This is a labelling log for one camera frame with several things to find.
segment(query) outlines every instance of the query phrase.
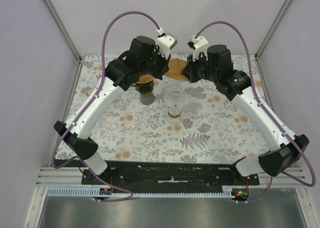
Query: white cable tray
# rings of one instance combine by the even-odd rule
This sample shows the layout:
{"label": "white cable tray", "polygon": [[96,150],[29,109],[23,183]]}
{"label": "white cable tray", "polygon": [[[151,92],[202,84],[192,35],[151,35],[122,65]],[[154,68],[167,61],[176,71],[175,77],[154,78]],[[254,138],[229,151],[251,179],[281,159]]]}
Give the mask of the white cable tray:
{"label": "white cable tray", "polygon": [[[48,187],[49,197],[110,197],[100,194],[102,187]],[[222,188],[221,193],[135,193],[136,198],[234,198],[232,188]],[[113,193],[111,197],[127,197],[128,193]]]}

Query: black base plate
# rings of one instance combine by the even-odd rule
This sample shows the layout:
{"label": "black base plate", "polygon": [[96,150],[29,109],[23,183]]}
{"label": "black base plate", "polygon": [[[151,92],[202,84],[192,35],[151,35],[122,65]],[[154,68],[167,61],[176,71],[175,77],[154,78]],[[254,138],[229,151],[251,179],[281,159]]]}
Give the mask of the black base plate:
{"label": "black base plate", "polygon": [[[186,164],[107,161],[107,170],[100,178],[134,193],[219,193],[222,186],[259,185],[258,175],[239,176],[230,164]],[[85,170],[83,185],[101,185]]]}

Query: white bracket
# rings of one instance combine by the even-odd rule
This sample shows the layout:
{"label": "white bracket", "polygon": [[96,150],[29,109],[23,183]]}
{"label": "white bracket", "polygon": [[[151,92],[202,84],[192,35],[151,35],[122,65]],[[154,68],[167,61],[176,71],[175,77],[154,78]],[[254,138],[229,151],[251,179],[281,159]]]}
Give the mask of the white bracket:
{"label": "white bracket", "polygon": [[178,43],[178,40],[174,35],[170,33],[164,34],[164,30],[162,28],[157,30],[157,32],[158,32],[158,35],[160,36],[155,41],[155,44],[159,46],[158,54],[167,60],[170,56],[171,50]]}
{"label": "white bracket", "polygon": [[195,62],[199,59],[200,53],[204,53],[204,55],[207,57],[207,49],[209,47],[209,43],[203,36],[198,36],[195,38],[195,35],[192,36],[191,40],[194,46],[194,51],[192,55],[192,60]]}

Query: white wall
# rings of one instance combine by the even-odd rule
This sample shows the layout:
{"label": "white wall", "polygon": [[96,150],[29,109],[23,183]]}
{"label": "white wall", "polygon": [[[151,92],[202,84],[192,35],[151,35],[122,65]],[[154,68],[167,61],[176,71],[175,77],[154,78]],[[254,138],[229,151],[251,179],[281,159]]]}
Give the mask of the white wall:
{"label": "white wall", "polygon": [[306,134],[306,155],[317,176],[312,188],[320,211],[320,1],[294,0],[260,59],[279,117]]}
{"label": "white wall", "polygon": [[0,0],[0,227],[23,226],[76,61],[41,0]]}
{"label": "white wall", "polygon": [[[101,53],[102,38],[110,21],[132,10],[151,15],[167,32],[178,37],[175,53],[190,53],[187,42],[206,24],[224,20],[243,33],[249,50],[256,53],[284,0],[52,0],[75,46],[81,53]],[[116,23],[107,39],[106,53],[129,49],[137,35],[156,38],[154,25],[142,16]],[[204,33],[211,44],[225,44],[233,54],[244,48],[223,25]]]}

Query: black joint housing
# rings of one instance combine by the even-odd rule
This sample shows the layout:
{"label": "black joint housing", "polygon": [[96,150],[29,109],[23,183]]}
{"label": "black joint housing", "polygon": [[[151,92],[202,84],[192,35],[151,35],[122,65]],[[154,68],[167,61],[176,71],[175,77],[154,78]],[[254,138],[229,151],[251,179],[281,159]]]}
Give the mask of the black joint housing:
{"label": "black joint housing", "polygon": [[193,55],[190,54],[187,57],[186,66],[181,71],[181,74],[187,77],[190,83],[195,83],[203,78],[202,72],[207,72],[207,58],[203,56],[196,61],[193,61]]}
{"label": "black joint housing", "polygon": [[[304,135],[296,135],[294,141],[304,152],[309,144],[309,139]],[[300,159],[301,155],[295,146],[289,144],[281,145],[280,150],[269,151],[258,157],[259,164],[262,169],[270,176],[276,177],[286,168]]]}
{"label": "black joint housing", "polygon": [[236,95],[242,95],[242,91],[251,86],[251,80],[244,71],[234,70],[231,75],[215,85],[220,93],[232,101]]}
{"label": "black joint housing", "polygon": [[[62,136],[67,130],[62,121],[57,121],[53,127],[60,136]],[[63,140],[82,160],[89,159],[98,150],[98,144],[90,137],[88,139],[79,139],[76,134],[71,134],[70,131],[66,134]]]}
{"label": "black joint housing", "polygon": [[234,73],[234,64],[231,59],[231,52],[224,44],[216,44],[208,47],[208,81],[219,81]]}
{"label": "black joint housing", "polygon": [[122,59],[110,61],[105,69],[105,76],[113,81],[115,87],[120,86],[124,91],[127,91],[140,78],[140,75]]}
{"label": "black joint housing", "polygon": [[139,35],[131,42],[125,63],[130,67],[138,67],[139,64],[151,59],[156,42],[146,36]]}
{"label": "black joint housing", "polygon": [[154,68],[153,71],[148,72],[148,74],[162,81],[164,79],[164,74],[169,71],[169,61],[171,59],[171,55],[169,55],[168,59],[162,57],[160,54],[154,54],[154,56]]}

